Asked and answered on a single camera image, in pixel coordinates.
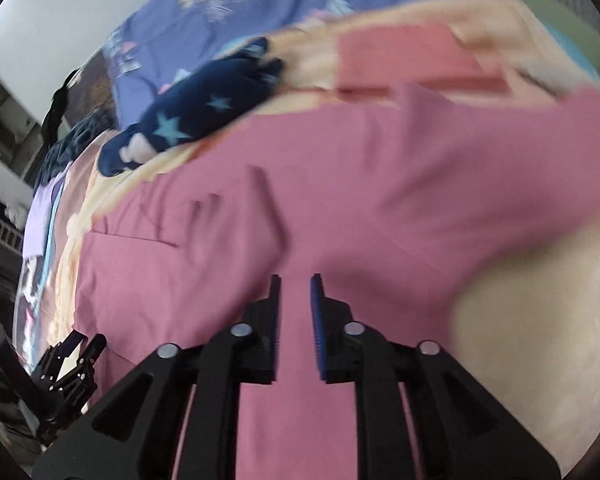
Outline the pink long-sleeve shirt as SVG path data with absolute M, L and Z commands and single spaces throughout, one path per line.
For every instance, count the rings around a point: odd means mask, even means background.
M 318 374 L 311 276 L 389 340 L 448 344 L 486 263 L 598 214 L 594 89 L 476 107 L 400 84 L 386 104 L 253 115 L 86 233 L 74 325 L 107 338 L 107 391 L 162 344 L 204 344 L 278 274 L 277 378 L 240 393 L 238 477 L 353 479 L 354 391 Z

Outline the cream bear fleece blanket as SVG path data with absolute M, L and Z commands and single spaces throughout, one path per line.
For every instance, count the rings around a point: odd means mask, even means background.
M 76 328 L 83 239 L 137 185 L 217 146 L 246 118 L 308 112 L 324 105 L 386 104 L 400 84 L 376 93 L 335 88 L 338 38 L 351 30 L 445 24 L 484 66 L 498 64 L 506 93 L 439 92 L 476 107 L 540 108 L 582 89 L 600 92 L 533 13 L 517 0 L 424 0 L 293 27 L 270 38 L 287 65 L 279 94 L 212 138 L 174 148 L 113 179 L 91 176 L 56 276 L 56 324 Z M 600 433 L 600 214 L 538 246 L 486 263 L 452 301 L 450 342 L 442 346 L 570 470 Z

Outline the folded lilac garment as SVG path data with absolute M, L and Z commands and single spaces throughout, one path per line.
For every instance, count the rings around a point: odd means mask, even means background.
M 55 177 L 52 177 L 50 182 L 40 185 L 36 190 L 29 210 L 26 229 L 24 230 L 24 244 L 33 246 L 33 249 L 26 249 L 26 252 L 31 254 L 37 252 L 36 246 L 42 244 L 42 238 L 48 228 L 54 187 L 65 177 L 68 170 L 69 165 L 65 166 L 64 170 L 56 174 Z

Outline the dark teal fleece blanket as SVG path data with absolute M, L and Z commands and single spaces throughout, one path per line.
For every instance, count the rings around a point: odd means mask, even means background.
M 57 141 L 46 153 L 33 188 L 46 185 L 53 177 L 74 162 L 84 150 L 104 131 L 116 124 L 106 110 L 96 108 L 78 122 L 69 133 Z

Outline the black garment on headboard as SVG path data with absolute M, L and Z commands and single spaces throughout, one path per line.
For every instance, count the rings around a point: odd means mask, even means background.
M 58 141 L 58 130 L 69 103 L 69 84 L 77 73 L 79 73 L 79 70 L 73 70 L 67 76 L 62 86 L 54 92 L 50 109 L 42 122 L 42 139 L 44 145 L 48 148 Z

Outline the dark patterned pillow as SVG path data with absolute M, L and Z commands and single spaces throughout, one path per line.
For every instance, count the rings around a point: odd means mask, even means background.
M 104 110 L 114 125 L 118 125 L 112 83 L 102 50 L 93 54 L 71 79 L 65 122 L 72 128 L 94 110 Z

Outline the navy star fleece garment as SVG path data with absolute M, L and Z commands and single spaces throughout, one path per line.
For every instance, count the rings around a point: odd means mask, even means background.
M 107 178 L 135 170 L 158 154 L 211 136 L 274 96 L 285 64 L 265 57 L 268 38 L 202 66 L 154 99 L 140 119 L 100 149 Z

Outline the folded coral red garment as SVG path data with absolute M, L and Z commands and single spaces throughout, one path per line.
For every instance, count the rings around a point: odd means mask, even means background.
M 445 24 L 351 30 L 338 38 L 335 88 L 376 93 L 407 82 L 439 92 L 506 93 L 498 64 L 484 66 Z

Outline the blue tree-print pillow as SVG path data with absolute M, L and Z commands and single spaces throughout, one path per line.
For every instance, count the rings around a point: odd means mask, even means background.
M 119 126 L 136 122 L 161 90 L 250 38 L 405 1 L 149 0 L 104 47 Z

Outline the green pillow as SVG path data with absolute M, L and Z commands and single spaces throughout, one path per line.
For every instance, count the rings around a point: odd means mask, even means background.
M 565 50 L 579 50 L 578 62 L 582 66 L 600 74 L 600 32 L 593 25 L 557 0 L 520 1 L 557 41 L 569 40 L 569 47 L 565 46 Z

